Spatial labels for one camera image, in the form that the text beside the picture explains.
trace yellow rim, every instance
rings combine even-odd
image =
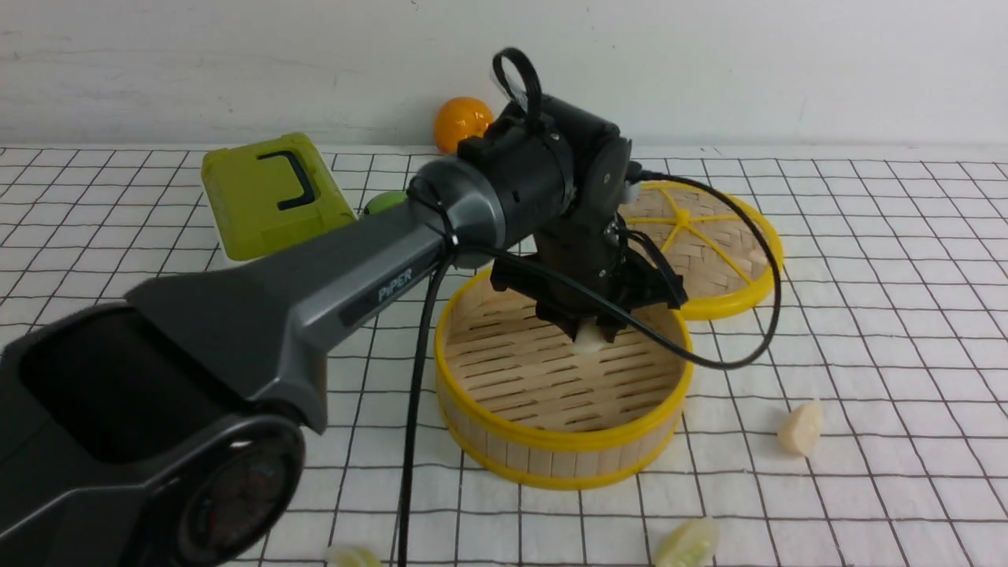
[[[598,476],[584,476],[580,478],[558,478],[554,476],[539,476],[536,474],[530,474],[527,472],[520,472],[514,470],[513,468],[508,468],[497,461],[492,460],[490,457],[484,455],[472,444],[466,441],[459,432],[456,431],[455,426],[449,421],[448,416],[445,415],[445,410],[442,409],[442,419],[448,426],[448,432],[452,434],[455,442],[459,444],[459,447],[466,452],[467,455],[472,457],[474,461],[480,464],[483,468],[489,470],[490,472],[510,480],[512,482],[517,482],[518,484],[524,484],[526,486],[532,486],[535,488],[544,488],[546,490],[589,490],[591,488],[601,488],[603,486],[608,486],[610,484],[615,484],[620,480],[630,478],[631,476],[637,474],[638,472],[647,468],[647,465],[654,462],[654,459],[658,458],[658,455],[668,447],[668,443],[672,440],[672,436],[675,435],[675,430],[679,427],[679,422],[682,420],[680,416],[675,420],[675,425],[672,426],[672,430],[668,432],[668,435],[658,443],[658,446],[654,448],[653,451],[645,455],[642,459],[634,463],[633,465],[617,470],[616,472],[611,472],[609,474],[600,474]]]
[[[675,385],[672,393],[664,402],[644,416],[612,429],[586,433],[542,431],[511,423],[488,412],[470,398],[458,382],[452,379],[448,363],[445,360],[445,348],[443,344],[445,342],[445,327],[459,298],[480,280],[489,276],[489,270],[477,273],[452,296],[452,299],[448,302],[448,306],[446,306],[445,311],[442,313],[440,320],[437,323],[437,330],[434,334],[434,361],[437,364],[437,382],[446,386],[445,391],[452,398],[451,402],[454,402],[456,407],[471,420],[479,423],[488,433],[492,433],[506,441],[525,445],[533,449],[564,452],[597,451],[608,449],[615,445],[622,445],[647,435],[659,424],[668,419],[682,404],[686,391],[689,389],[689,381],[692,378],[694,365],[688,361],[685,361],[683,365],[682,376],[679,378],[678,384]],[[689,331],[686,329],[685,321],[674,311],[671,312],[671,315],[682,334],[682,346],[686,350],[692,350],[692,340],[689,338]]]
[[[672,210],[677,211],[677,206],[674,204],[671,196],[664,191],[668,189],[692,191],[694,193],[704,193],[703,191],[695,187],[674,182],[647,182],[641,186],[642,191],[661,191],[661,193],[665,196],[665,198],[669,201],[669,203],[672,204]],[[751,218],[754,223],[756,223],[756,226],[758,226],[760,230],[763,231],[763,236],[766,238],[767,244],[770,245],[770,251],[773,252],[773,256],[777,260],[777,267],[783,269],[784,246],[780,241],[780,236],[777,234],[777,230],[773,228],[773,225],[770,224],[770,221],[766,220],[766,217],[764,217],[759,211],[754,209],[745,201],[742,201],[731,195],[729,195],[728,198],[731,199],[733,203],[738,205],[739,208],[742,209],[742,211],[746,215],[748,215],[749,218]],[[717,217],[706,217],[706,218],[701,217],[701,218],[706,221],[715,221],[715,220],[730,220],[735,217],[734,215],[720,215]],[[672,240],[679,233],[683,231],[689,232],[690,234],[694,234],[695,236],[698,236],[699,238],[704,240],[708,244],[708,246],[713,248],[714,251],[718,253],[719,256],[721,256],[722,258],[726,258],[728,264],[732,265],[732,267],[736,271],[740,271],[738,267],[734,265],[733,261],[727,259],[727,254],[725,254],[724,250],[722,250],[717,243],[711,242],[710,239],[704,237],[703,234],[700,233],[700,231],[694,229],[692,226],[688,224],[688,221],[687,224],[685,225],[680,225],[678,224],[677,221],[678,219],[674,218],[626,219],[627,224],[657,223],[657,224],[672,225],[674,228],[672,229],[672,233],[669,235],[666,241],[664,243],[656,242],[656,244],[658,244],[658,246],[661,248],[662,251],[664,251],[665,249],[668,248],[668,246],[671,245]],[[742,276],[747,281],[749,281],[748,276],[746,276],[745,274],[742,274]],[[753,281],[750,281],[748,286],[739,290],[738,292],[734,292],[725,296],[719,296],[716,298],[690,299],[688,302],[686,302],[684,306],[682,306],[682,308],[680,308],[679,312],[682,314],[682,317],[687,321],[710,321],[712,319],[723,319],[725,317],[731,317],[733,315],[738,315],[740,313],[753,309],[754,307],[759,305],[760,302],[766,299],[766,297],[770,295],[770,292],[772,291],[773,291],[773,273],[770,271],[769,268],[767,268],[763,270],[763,273],[760,274],[759,277],[757,277]]]

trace dark gray arm housing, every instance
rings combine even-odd
[[[288,404],[321,433],[326,354],[444,257],[437,203],[460,241],[502,243],[493,188],[445,157],[417,173],[399,206],[239,267],[148,280],[126,301],[240,398]]]

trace cucumber slice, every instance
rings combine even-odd
[[[658,549],[655,567],[704,567],[718,547],[718,524],[712,518],[681,524]]]
[[[373,197],[371,201],[368,201],[368,204],[364,206],[364,214],[373,215],[375,213],[380,213],[385,209],[395,207],[405,200],[406,194],[402,191],[390,191],[388,193],[383,193],[377,197]]]
[[[331,547],[326,553],[326,561],[336,567],[382,567],[371,550],[356,546]]]

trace black cable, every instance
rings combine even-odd
[[[413,497],[413,457],[416,451],[416,423],[420,408],[420,388],[423,385],[423,366],[427,357],[427,335],[430,334],[430,320],[437,303],[440,288],[448,268],[455,261],[449,253],[437,265],[437,270],[427,284],[427,295],[423,299],[420,313],[420,329],[416,337],[416,352],[413,354],[413,376],[409,381],[409,407],[406,410],[406,443],[402,457],[402,478],[399,483],[399,567],[406,567],[406,550],[409,547],[409,508]]]
[[[564,286],[571,288],[572,290],[582,294],[597,307],[617,319],[629,327],[633,327],[649,339],[658,343],[665,349],[671,351],[673,354],[688,360],[695,364],[701,366],[706,366],[708,368],[715,368],[719,370],[735,370],[747,366],[748,364],[755,361],[757,358],[766,352],[766,349],[770,346],[770,341],[773,339],[774,334],[777,330],[777,323],[780,318],[780,303],[781,303],[781,281],[780,281],[780,267],[777,265],[777,258],[773,254],[773,250],[770,249],[769,243],[767,243],[766,238],[763,233],[756,227],[756,224],[749,218],[749,215],[742,210],[735,202],[729,199],[723,193],[717,191],[716,189],[702,184],[700,182],[695,182],[685,178],[676,178],[674,176],[667,176],[665,174],[657,174],[653,172],[642,172],[641,178],[638,181],[667,181],[672,183],[679,183],[687,185],[699,189],[718,201],[724,203],[733,213],[738,215],[739,219],[752,231],[753,236],[756,238],[756,242],[759,244],[760,249],[766,255],[767,261],[770,265],[770,272],[773,275],[773,309],[770,315],[770,323],[767,326],[767,332],[763,336],[763,341],[756,347],[756,349],[740,360],[733,362],[724,362],[719,360],[710,360],[694,354],[692,352],[686,350],[680,345],[677,345],[667,338],[654,331],[643,322],[635,318],[633,315],[627,313],[622,308],[613,304],[612,302],[606,300],[602,296],[596,294],[595,292],[589,290],[585,286],[582,286],[575,279],[559,273],[553,269],[546,267],[538,262],[530,261],[521,256],[512,254],[506,250],[499,250],[497,248],[492,248],[489,246],[480,246],[473,244],[458,244],[458,239],[455,237],[454,230],[452,229],[451,223],[445,214],[444,206],[438,199],[436,204],[431,204],[424,201],[422,198],[417,197],[419,201],[424,206],[437,211],[443,216],[443,220],[446,222],[446,242],[448,244],[448,255],[442,259],[437,266],[436,271],[430,277],[427,294],[423,300],[423,309],[420,314],[420,328],[418,336],[416,337],[416,352],[413,356],[413,373],[409,385],[409,405],[406,412],[406,442],[403,451],[402,459],[402,478],[399,487],[399,531],[398,531],[398,566],[406,567],[406,554],[409,548],[409,512],[413,492],[413,460],[416,448],[416,426],[417,426],[417,416],[419,414],[419,403],[420,403],[420,388],[423,383],[423,367],[426,360],[427,351],[427,336],[430,333],[430,320],[433,317],[433,308],[437,300],[437,290],[440,288],[442,281],[445,279],[446,273],[448,273],[449,267],[454,263],[455,258],[459,254],[465,252],[475,252],[479,254],[485,254],[497,260],[503,261],[505,263],[511,263],[513,265],[518,265],[524,267],[531,272],[534,272],[540,276],[547,277],[559,281]],[[669,286],[672,286],[672,279],[674,277],[674,271],[670,265],[668,265],[667,258],[661,253],[661,250],[657,247],[653,240],[648,237],[643,232],[636,230],[629,230],[626,228],[625,222],[618,222],[618,236],[620,238],[621,250],[626,249],[627,239],[632,239],[641,244],[647,254],[654,260],[658,269],[662,272],[665,280]]]

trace white wall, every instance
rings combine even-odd
[[[0,141],[427,143],[507,44],[638,143],[1008,143],[1005,0],[0,0]]]

